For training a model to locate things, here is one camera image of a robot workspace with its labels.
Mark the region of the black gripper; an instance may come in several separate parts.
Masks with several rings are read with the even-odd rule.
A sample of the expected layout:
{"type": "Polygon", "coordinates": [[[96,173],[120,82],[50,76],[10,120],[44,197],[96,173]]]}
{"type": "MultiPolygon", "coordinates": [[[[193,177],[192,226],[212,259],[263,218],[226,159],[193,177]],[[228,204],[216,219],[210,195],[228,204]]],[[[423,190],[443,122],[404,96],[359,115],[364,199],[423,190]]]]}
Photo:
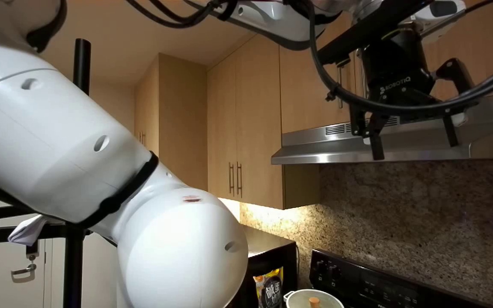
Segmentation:
{"type": "MultiPolygon", "coordinates": [[[[428,72],[421,38],[409,26],[402,26],[370,43],[361,52],[361,62],[371,101],[406,106],[409,105],[409,94],[428,96],[435,86],[435,79],[428,72]]],[[[450,58],[440,65],[436,77],[450,81],[459,94],[474,88],[465,65],[459,58],[450,58]]],[[[459,146],[452,120],[457,113],[459,108],[450,108],[442,117],[450,147],[459,146]]],[[[371,113],[370,118],[364,118],[364,115],[364,110],[349,106],[351,132],[366,139],[373,159],[382,161],[385,154],[380,134],[388,118],[376,113],[371,113]]]]}

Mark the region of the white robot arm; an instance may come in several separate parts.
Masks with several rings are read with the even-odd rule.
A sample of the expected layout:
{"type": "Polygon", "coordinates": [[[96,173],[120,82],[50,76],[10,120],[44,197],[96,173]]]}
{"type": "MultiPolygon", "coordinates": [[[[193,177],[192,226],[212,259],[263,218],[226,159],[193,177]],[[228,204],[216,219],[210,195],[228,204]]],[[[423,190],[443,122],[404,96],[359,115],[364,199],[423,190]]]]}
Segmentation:
{"type": "Polygon", "coordinates": [[[65,0],[0,0],[0,189],[38,216],[115,243],[130,308],[224,308],[248,264],[243,226],[176,178],[51,64],[29,36],[55,33],[65,0]]]}

